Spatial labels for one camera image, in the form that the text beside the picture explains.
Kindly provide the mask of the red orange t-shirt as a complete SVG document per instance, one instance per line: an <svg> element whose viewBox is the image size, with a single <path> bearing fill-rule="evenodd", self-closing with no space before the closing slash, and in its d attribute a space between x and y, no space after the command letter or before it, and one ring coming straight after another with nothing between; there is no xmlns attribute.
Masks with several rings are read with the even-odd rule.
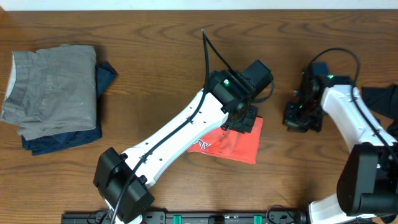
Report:
<svg viewBox="0 0 398 224"><path fill-rule="evenodd" d="M256 117L250 133L239 133L217 128L195 141L187 152L198 152L209 156L231 159L234 161L255 164L261 129L262 117Z"/></svg>

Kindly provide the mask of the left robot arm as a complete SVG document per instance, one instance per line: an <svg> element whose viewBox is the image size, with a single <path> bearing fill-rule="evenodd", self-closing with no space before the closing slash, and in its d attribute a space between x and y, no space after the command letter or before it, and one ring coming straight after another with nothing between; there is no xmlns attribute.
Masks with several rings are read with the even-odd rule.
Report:
<svg viewBox="0 0 398 224"><path fill-rule="evenodd" d="M138 223L155 198L149 189L174 160L211 131L252 130L246 121L255 97L273 79L236 70L206 74L203 88L176 117L143 142L98 159L94 185L109 206L110 223Z"/></svg>

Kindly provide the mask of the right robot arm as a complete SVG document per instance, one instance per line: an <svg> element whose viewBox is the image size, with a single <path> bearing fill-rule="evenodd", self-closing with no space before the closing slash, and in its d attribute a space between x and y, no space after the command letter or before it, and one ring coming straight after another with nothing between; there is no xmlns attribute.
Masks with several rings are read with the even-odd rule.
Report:
<svg viewBox="0 0 398 224"><path fill-rule="evenodd" d="M319 132L328 115L340 131L349 158L336 192L309 204L309 223L353 223L397 215L397 141L364 104L349 76L303 73L298 102L287 104L284 124Z"/></svg>

